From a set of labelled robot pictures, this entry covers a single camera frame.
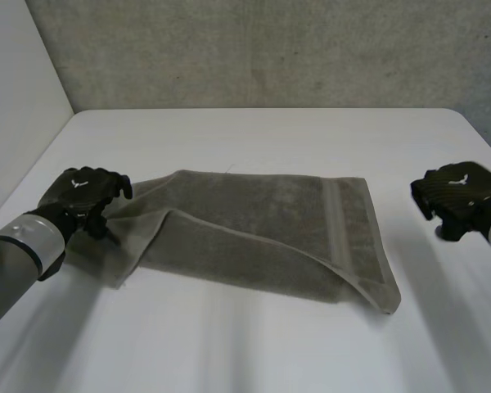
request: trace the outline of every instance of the concrete wall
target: concrete wall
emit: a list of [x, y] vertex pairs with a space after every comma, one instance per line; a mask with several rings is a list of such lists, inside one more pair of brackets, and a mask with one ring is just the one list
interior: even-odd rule
[[491, 144], [491, 0], [27, 3], [76, 111], [445, 107]]
[[23, 0], [0, 0], [0, 206], [73, 115]]

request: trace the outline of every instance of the white wall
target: white wall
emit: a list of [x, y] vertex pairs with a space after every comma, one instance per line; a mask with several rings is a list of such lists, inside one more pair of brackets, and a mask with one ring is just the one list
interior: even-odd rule
[[0, 206], [72, 115], [24, 1], [0, 0]]

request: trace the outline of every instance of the gray towel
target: gray towel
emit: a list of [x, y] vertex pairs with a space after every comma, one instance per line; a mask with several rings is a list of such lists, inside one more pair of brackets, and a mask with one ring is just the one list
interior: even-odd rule
[[67, 263], [112, 287], [140, 264], [328, 302], [362, 295], [388, 314], [399, 306], [363, 178], [180, 170], [133, 189], [105, 212], [121, 246], [77, 233]]

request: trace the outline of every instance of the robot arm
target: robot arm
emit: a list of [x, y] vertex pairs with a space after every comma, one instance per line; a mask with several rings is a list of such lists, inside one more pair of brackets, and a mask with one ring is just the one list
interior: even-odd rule
[[436, 234], [458, 242], [467, 232], [482, 233], [491, 246], [491, 172], [475, 162], [428, 170], [411, 183], [412, 197], [428, 220], [438, 216]]
[[78, 229], [117, 242], [101, 215], [114, 197], [132, 197], [129, 178], [104, 169], [68, 169], [36, 210], [0, 229], [0, 319], [36, 282], [56, 273]]

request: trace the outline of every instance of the table surface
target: table surface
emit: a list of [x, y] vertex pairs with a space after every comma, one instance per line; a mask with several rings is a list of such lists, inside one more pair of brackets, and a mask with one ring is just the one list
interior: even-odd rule
[[409, 195], [427, 169], [491, 149], [442, 109], [85, 111], [0, 209], [60, 172], [134, 182], [193, 169], [361, 176], [402, 293], [394, 315], [139, 268], [118, 291], [64, 266], [0, 322], [0, 392], [491, 392], [491, 249], [438, 241]]

